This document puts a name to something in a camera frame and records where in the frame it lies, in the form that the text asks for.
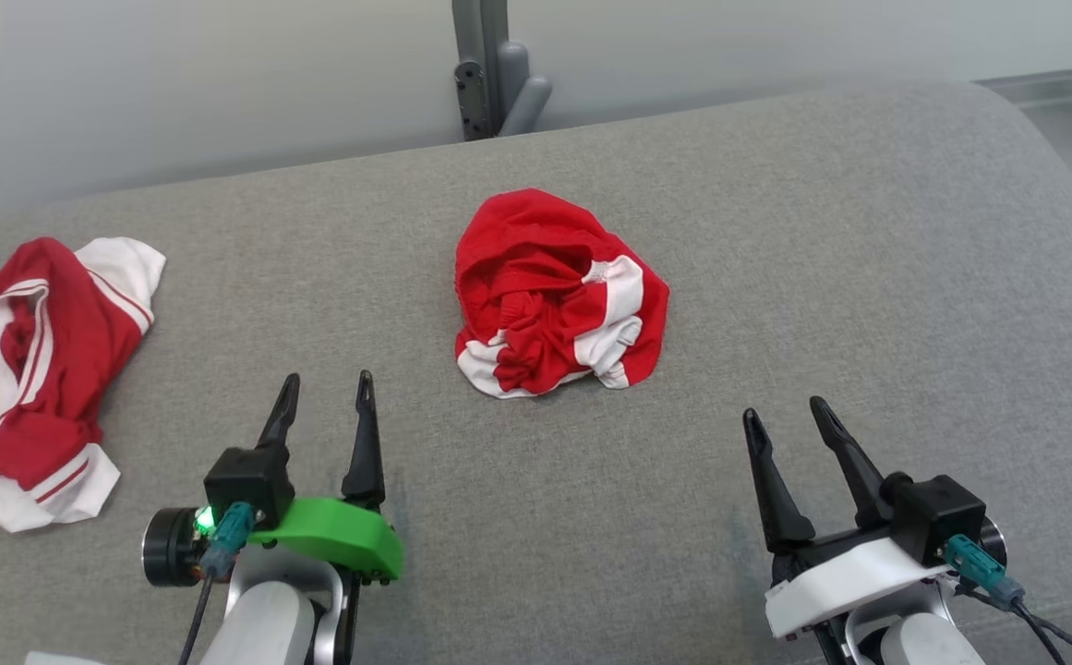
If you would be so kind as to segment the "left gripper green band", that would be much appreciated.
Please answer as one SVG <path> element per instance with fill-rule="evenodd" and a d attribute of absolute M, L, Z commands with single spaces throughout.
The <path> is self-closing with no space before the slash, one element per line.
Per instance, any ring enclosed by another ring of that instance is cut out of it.
<path fill-rule="evenodd" d="M 283 449 L 295 424 L 300 375 L 283 380 L 257 449 Z M 194 586 L 228 580 L 247 546 L 286 548 L 311 561 L 337 565 L 363 580 L 388 583 L 404 571 L 404 544 L 383 514 L 385 479 L 374 375 L 362 370 L 355 391 L 358 416 L 349 467 L 342 481 L 343 501 L 299 498 L 282 522 L 259 526 L 262 513 L 249 502 L 227 509 L 168 508 L 152 517 L 140 547 L 144 576 L 152 586 Z"/>

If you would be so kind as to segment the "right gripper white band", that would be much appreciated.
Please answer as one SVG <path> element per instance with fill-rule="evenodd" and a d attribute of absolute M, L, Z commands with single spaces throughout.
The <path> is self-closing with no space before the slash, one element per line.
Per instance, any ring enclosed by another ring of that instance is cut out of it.
<path fill-rule="evenodd" d="M 809 405 L 820 438 L 835 455 L 855 502 L 857 527 L 885 524 L 887 502 L 879 492 L 885 479 L 827 399 L 812 396 Z M 743 412 L 743 429 L 766 550 L 771 555 L 789 555 L 815 540 L 813 522 L 790 496 L 773 459 L 775 446 L 754 408 Z M 915 583 L 936 582 L 944 575 L 946 565 L 924 565 L 892 538 L 864 540 L 772 586 L 765 605 L 769 631 L 773 638 L 783 640 Z"/>

